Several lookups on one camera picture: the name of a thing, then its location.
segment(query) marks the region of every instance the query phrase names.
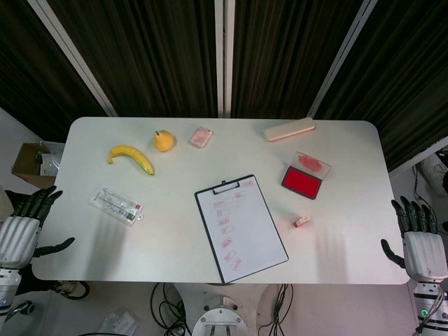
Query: yellow pear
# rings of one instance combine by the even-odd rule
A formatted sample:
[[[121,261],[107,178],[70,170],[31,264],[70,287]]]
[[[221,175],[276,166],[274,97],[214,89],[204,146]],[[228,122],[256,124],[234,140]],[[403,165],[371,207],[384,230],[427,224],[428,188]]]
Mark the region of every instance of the yellow pear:
[[[174,136],[168,131],[156,131],[154,133],[154,147],[161,152],[169,151],[174,147]]]

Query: clipboard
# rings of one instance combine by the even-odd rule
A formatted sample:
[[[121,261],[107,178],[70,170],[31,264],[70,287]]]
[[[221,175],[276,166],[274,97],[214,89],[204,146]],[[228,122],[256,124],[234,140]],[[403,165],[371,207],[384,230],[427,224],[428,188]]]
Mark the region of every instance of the clipboard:
[[[288,261],[254,175],[195,193],[224,284]]]

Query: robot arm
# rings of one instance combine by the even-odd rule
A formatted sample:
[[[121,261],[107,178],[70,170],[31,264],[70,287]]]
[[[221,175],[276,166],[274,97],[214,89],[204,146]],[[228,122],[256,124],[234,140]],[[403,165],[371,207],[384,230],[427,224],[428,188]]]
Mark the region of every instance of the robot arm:
[[[416,335],[448,336],[448,297],[440,287],[448,278],[448,268],[437,223],[427,206],[420,207],[405,197],[401,197],[401,202],[404,209],[395,200],[392,205],[397,213],[405,257],[392,252],[385,239],[381,240],[381,247],[389,260],[418,281],[414,290],[420,320]]]
[[[0,229],[0,331],[10,313],[20,284],[20,269],[34,257],[67,248],[74,238],[56,246],[36,248],[43,222],[55,200],[62,195],[56,187],[41,189],[25,198]]]

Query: banana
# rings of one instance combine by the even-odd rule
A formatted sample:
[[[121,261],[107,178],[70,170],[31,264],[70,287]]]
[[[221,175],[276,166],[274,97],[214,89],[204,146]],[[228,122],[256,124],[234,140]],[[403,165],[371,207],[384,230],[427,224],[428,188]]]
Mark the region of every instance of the banana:
[[[154,175],[154,167],[146,156],[137,148],[128,145],[118,145],[112,147],[107,156],[107,162],[113,163],[112,158],[115,156],[126,155],[134,159],[135,162],[148,174]]]

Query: brown cardboard box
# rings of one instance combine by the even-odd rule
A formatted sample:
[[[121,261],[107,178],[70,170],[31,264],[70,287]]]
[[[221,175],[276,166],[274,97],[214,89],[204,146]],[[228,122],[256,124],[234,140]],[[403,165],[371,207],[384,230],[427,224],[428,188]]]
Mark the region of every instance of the brown cardboard box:
[[[49,153],[50,151],[39,143],[24,143],[15,159],[11,173],[37,188],[48,188],[55,184],[56,177],[39,175],[41,164],[36,160],[38,152]]]

